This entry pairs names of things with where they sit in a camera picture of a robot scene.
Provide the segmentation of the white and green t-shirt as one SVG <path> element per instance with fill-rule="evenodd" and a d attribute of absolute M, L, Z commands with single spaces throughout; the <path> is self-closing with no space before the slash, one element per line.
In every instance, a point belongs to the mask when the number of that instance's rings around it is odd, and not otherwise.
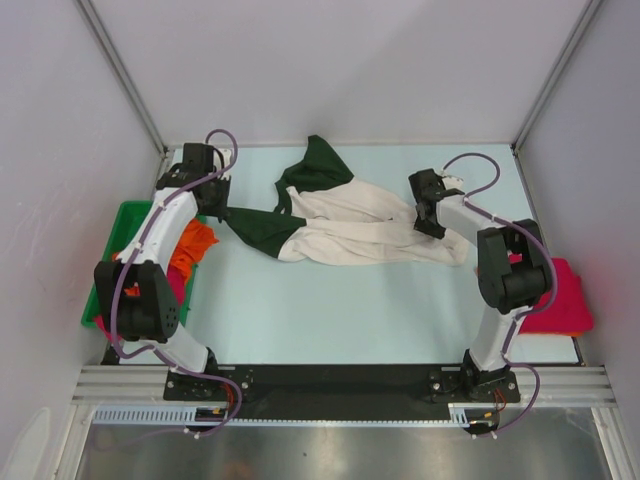
<path fill-rule="evenodd" d="M 330 144 L 307 140 L 303 158 L 275 183 L 273 210 L 232 208 L 226 218 L 246 245 L 282 262 L 330 266 L 432 262 L 459 266 L 469 243 L 457 233 L 437 239 L 414 228 L 414 207 L 357 179 Z"/>

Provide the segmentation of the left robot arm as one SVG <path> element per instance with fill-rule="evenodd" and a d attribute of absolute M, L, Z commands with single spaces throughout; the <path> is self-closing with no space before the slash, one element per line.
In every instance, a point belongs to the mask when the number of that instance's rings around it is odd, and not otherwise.
<path fill-rule="evenodd" d="M 209 142 L 184 144 L 181 161 L 157 180 L 151 208 L 132 240 L 94 269 L 100 315 L 117 355 L 132 359 L 152 352 L 187 374 L 187 389 L 202 400 L 219 392 L 221 376 L 211 349 L 181 324 L 168 272 L 191 220 L 227 216 L 229 171 L 237 156 L 237 146 L 225 152 Z"/>

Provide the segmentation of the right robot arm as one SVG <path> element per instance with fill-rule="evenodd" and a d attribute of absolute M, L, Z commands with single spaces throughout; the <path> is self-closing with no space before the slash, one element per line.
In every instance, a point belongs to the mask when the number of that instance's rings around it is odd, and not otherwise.
<path fill-rule="evenodd" d="M 506 379 L 507 355 L 526 316 L 556 286 L 556 274 L 538 224 L 510 222 L 472 204 L 457 188 L 445 186 L 432 169 L 408 177 L 416 202 L 414 229 L 442 240 L 453 232 L 477 250 L 477 282 L 486 304 L 481 325 L 461 364 L 461 388 L 484 401 Z"/>

